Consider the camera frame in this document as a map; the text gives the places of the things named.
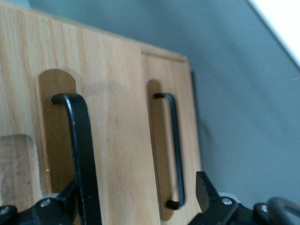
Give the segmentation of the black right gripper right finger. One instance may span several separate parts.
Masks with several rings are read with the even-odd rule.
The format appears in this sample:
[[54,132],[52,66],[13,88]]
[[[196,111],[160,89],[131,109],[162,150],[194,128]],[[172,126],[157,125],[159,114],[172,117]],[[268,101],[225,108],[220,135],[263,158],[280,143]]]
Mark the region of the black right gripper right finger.
[[268,225],[267,206],[257,203],[248,209],[228,196],[220,196],[206,172],[196,173],[195,193],[201,211],[191,225]]

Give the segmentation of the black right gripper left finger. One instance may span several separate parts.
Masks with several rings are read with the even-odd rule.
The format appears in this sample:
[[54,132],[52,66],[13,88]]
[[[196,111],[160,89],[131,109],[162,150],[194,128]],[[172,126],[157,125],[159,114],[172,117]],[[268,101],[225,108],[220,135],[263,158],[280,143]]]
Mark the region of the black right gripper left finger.
[[77,211],[77,183],[72,180],[56,197],[45,197],[30,208],[0,207],[2,225],[72,225]]

